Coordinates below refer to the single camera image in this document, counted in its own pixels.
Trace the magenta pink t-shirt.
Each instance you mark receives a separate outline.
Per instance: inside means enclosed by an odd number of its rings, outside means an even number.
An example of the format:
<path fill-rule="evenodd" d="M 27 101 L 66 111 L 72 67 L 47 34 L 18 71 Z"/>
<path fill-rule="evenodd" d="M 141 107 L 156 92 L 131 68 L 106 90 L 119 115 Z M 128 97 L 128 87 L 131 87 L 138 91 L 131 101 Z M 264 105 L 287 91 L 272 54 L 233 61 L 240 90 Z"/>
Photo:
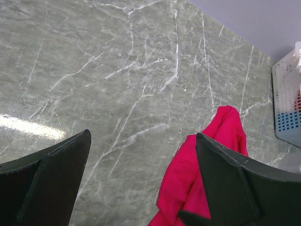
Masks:
<path fill-rule="evenodd" d="M 224 146 L 248 155 L 246 134 L 239 112 L 232 106 L 221 106 L 203 133 Z M 182 226 L 180 210 L 210 219 L 206 194 L 196 154 L 196 135 L 189 135 L 172 159 L 163 177 L 157 207 L 151 226 Z"/>

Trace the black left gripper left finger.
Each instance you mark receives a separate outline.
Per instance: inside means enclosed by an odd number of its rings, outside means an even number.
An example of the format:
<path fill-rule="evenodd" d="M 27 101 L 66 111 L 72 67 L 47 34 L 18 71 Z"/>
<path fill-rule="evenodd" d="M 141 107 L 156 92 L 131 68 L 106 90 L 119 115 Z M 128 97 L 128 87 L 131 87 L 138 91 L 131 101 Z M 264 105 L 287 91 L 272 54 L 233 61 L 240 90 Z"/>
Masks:
<path fill-rule="evenodd" d="M 2 226 L 67 226 L 91 146 L 84 130 L 0 165 Z"/>

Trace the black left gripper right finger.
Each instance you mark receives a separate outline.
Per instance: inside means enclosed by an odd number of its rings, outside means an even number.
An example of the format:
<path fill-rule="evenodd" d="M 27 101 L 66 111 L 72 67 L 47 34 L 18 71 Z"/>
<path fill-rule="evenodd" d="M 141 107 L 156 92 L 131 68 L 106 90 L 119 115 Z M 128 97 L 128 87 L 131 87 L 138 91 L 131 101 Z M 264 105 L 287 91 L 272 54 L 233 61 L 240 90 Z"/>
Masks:
<path fill-rule="evenodd" d="M 300 174 L 263 164 L 202 133 L 196 153 L 211 217 L 181 210 L 185 225 L 300 225 Z"/>

